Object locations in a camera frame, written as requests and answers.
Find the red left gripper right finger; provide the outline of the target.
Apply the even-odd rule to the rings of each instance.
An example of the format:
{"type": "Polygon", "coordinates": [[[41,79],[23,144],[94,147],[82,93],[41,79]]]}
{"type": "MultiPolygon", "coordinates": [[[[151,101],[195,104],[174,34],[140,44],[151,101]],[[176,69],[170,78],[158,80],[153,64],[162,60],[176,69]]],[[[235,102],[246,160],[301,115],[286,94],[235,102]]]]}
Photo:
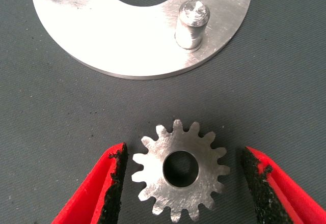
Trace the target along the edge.
{"type": "Polygon", "coordinates": [[[258,223],[325,223],[325,210],[266,154],[245,147],[241,166],[258,223]]]}

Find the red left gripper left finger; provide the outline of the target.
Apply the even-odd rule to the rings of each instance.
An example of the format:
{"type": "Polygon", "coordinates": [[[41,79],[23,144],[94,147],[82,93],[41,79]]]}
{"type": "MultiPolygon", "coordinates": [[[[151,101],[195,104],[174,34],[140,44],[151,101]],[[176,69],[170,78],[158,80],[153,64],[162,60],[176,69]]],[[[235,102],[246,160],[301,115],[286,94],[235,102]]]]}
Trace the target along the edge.
{"type": "Polygon", "coordinates": [[[127,161],[126,143],[108,148],[53,223],[117,223],[127,161]]]}

